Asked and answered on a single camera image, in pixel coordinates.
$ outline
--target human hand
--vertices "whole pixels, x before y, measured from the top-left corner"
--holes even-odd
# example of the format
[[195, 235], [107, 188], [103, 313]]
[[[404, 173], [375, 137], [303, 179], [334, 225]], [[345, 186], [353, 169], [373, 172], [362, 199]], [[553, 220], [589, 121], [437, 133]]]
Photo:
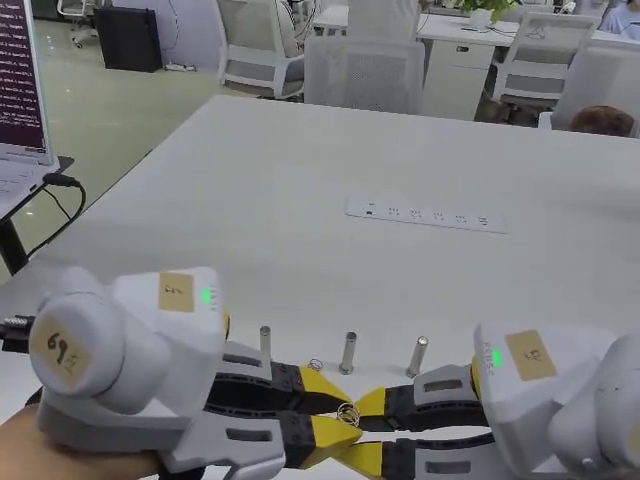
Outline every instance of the human hand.
[[153, 475], [153, 452], [98, 454], [54, 444], [37, 427], [37, 405], [0, 426], [0, 478], [4, 480], [137, 480]]

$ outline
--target power strip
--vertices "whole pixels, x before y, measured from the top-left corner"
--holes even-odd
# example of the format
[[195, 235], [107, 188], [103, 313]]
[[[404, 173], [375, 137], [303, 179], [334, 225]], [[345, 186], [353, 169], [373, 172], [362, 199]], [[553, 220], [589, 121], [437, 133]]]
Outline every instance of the power strip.
[[360, 199], [348, 200], [344, 213], [351, 217], [460, 228], [476, 232], [507, 233], [504, 220], [499, 215], [451, 213], [433, 208], [408, 207], [395, 203]]

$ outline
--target dark hair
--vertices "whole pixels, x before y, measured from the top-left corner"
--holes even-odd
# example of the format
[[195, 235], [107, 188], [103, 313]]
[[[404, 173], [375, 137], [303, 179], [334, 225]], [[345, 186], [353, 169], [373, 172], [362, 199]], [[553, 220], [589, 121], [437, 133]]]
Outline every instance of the dark hair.
[[573, 117], [569, 130], [613, 137], [628, 137], [633, 130], [633, 117], [622, 110], [607, 106], [583, 108]]

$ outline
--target metal ring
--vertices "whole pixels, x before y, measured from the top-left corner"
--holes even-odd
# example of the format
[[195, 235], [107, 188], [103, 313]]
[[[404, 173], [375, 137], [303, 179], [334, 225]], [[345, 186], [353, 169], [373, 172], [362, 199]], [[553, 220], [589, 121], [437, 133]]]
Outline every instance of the metal ring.
[[322, 363], [322, 361], [318, 360], [317, 358], [312, 358], [311, 360], [309, 360], [307, 366], [311, 370], [315, 370], [316, 372], [319, 372], [324, 368], [324, 364]]
[[353, 403], [343, 403], [338, 407], [336, 418], [357, 427], [360, 424], [360, 411]]

